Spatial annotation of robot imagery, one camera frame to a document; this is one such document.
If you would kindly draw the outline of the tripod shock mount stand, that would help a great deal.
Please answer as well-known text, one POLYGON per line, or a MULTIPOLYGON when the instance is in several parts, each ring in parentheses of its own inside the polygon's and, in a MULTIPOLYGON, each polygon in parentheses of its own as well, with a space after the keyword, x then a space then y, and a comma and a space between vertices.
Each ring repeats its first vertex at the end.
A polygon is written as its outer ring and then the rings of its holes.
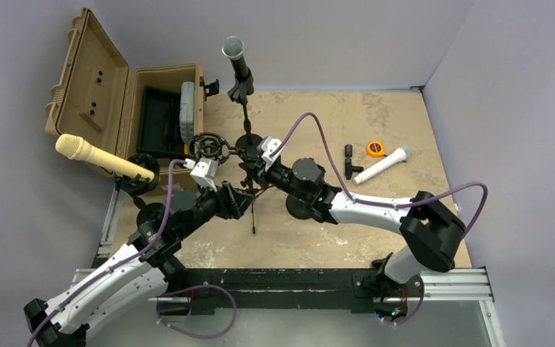
MULTIPOLYGON (((192 137, 189 143, 189 150, 196 159, 210 158, 216 160, 219 165, 224 164, 232 155, 239 157, 242 163, 248 163, 260 156, 257 147, 261 141, 262 138, 257 134, 245 134, 237 139, 235 145, 230 145, 219 134, 202 132, 192 137)), ((253 178, 248 173, 246 173, 245 179, 241 181, 241 185, 245 192, 253 195, 251 200, 251 231, 253 235, 256 235, 254 202, 267 188, 256 188, 253 178)))

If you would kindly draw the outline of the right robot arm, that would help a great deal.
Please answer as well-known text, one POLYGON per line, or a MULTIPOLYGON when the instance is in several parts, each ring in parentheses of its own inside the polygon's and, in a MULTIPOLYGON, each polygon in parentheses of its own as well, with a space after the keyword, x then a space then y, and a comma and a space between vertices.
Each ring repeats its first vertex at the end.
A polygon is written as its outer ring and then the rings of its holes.
POLYGON ((391 254, 377 274, 377 285, 394 294, 424 270, 446 273, 455 267, 455 255, 465 235, 464 223, 440 201, 424 204, 432 194, 419 191, 413 198, 370 197, 370 204, 356 202, 345 190, 325 182, 325 169, 312 158, 301 158, 292 167, 279 161, 270 167, 262 159, 240 167, 262 187, 273 185, 300 202, 319 223, 359 224, 391 231, 406 245, 391 254))

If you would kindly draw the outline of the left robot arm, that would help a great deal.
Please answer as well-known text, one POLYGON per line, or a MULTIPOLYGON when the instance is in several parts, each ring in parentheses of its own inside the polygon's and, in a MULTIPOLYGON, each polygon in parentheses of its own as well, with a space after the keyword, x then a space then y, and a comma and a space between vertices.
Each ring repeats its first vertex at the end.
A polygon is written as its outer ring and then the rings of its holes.
POLYGON ((169 189, 150 204, 145 221, 86 278, 47 301, 33 299, 24 314, 32 346, 86 346, 108 323, 138 304, 179 295, 188 271, 176 258, 182 241, 212 218, 239 219, 255 195, 228 182, 216 189, 169 189))

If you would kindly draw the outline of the white wireless microphone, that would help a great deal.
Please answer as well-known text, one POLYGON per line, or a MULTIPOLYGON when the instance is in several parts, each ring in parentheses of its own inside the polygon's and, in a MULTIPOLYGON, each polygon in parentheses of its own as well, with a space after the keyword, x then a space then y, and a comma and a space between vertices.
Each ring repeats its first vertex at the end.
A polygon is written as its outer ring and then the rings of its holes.
POLYGON ((354 177, 352 181, 356 185, 362 184, 377 174, 387 170, 396 163, 405 162, 410 154, 411 151, 409 147, 399 147, 379 162, 360 172, 360 174, 354 177))

